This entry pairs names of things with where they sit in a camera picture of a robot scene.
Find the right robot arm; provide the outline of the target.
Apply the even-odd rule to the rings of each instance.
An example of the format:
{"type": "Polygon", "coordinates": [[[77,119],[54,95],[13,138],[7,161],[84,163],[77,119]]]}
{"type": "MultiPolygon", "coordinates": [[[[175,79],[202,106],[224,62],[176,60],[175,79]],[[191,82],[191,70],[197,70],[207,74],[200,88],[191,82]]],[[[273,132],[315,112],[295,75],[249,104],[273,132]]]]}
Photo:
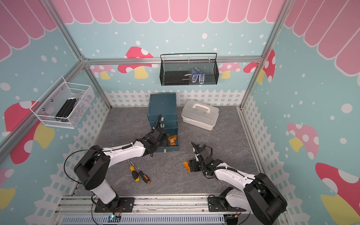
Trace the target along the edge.
{"type": "Polygon", "coordinates": [[[207,179],[216,179],[231,185],[220,196],[222,207],[248,210],[264,225],[272,225],[286,210],[287,201],[270,178],[253,175],[213,159],[213,150],[207,145],[191,142],[195,159],[188,162],[189,172],[202,172],[207,179]]]}

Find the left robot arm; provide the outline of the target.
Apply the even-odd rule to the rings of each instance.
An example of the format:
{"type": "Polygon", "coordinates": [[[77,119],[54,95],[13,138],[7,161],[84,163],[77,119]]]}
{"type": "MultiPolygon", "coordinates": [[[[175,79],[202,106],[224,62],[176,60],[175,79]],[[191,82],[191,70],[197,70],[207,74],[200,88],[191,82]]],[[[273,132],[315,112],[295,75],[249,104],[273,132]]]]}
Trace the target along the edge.
{"type": "Polygon", "coordinates": [[[115,209],[121,205],[118,194],[106,181],[108,169],[132,158],[153,155],[166,144],[167,133],[161,128],[161,117],[161,114],[157,117],[151,132],[134,142],[110,148],[92,146],[74,167],[74,173],[84,188],[95,194],[107,208],[115,209]]]}

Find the teal three-drawer cabinet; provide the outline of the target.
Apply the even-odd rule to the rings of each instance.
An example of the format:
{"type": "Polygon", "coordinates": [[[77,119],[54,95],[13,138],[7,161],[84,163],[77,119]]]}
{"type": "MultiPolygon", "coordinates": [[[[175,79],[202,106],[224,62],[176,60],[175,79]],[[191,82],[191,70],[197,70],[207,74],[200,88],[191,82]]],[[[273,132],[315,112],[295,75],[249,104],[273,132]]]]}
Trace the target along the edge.
{"type": "Polygon", "coordinates": [[[166,147],[160,147],[158,152],[177,152],[178,146],[178,122],[177,122],[177,101],[175,93],[154,93],[150,95],[148,107],[148,121],[151,128],[157,124],[170,136],[177,135],[177,146],[171,146],[168,140],[166,147]]]}

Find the orange cookie packet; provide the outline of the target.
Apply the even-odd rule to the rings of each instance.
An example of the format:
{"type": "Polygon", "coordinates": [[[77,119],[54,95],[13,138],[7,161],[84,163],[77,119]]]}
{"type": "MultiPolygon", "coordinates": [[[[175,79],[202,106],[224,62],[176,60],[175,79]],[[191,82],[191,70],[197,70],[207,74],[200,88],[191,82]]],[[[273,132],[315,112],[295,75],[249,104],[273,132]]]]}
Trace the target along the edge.
{"type": "Polygon", "coordinates": [[[190,169],[190,166],[189,166],[189,162],[184,162],[183,165],[185,166],[186,170],[190,173],[191,169],[190,169]]]}
{"type": "Polygon", "coordinates": [[[177,135],[170,136],[170,137],[168,138],[168,140],[169,140],[169,143],[170,143],[171,146],[177,146],[177,143],[176,143],[176,141],[177,141],[177,135]]]}

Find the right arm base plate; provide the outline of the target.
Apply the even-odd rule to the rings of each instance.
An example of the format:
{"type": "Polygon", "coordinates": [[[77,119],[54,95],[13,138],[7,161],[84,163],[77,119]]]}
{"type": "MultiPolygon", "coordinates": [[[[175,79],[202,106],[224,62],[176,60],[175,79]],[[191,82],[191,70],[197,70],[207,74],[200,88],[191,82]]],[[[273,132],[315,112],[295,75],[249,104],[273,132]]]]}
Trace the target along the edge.
{"type": "Polygon", "coordinates": [[[209,212],[245,212],[245,209],[230,206],[225,198],[209,195],[207,197],[209,212]]]}

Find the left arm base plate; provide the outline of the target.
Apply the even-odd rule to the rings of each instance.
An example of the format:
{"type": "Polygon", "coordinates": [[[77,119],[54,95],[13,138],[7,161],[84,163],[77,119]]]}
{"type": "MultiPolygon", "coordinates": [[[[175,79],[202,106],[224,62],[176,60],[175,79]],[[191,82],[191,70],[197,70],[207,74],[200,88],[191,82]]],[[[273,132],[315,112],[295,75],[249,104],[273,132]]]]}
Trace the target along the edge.
{"type": "Polygon", "coordinates": [[[115,197],[110,203],[105,204],[98,199],[94,211],[96,213],[132,212],[134,201],[133,197],[115,197]]]}

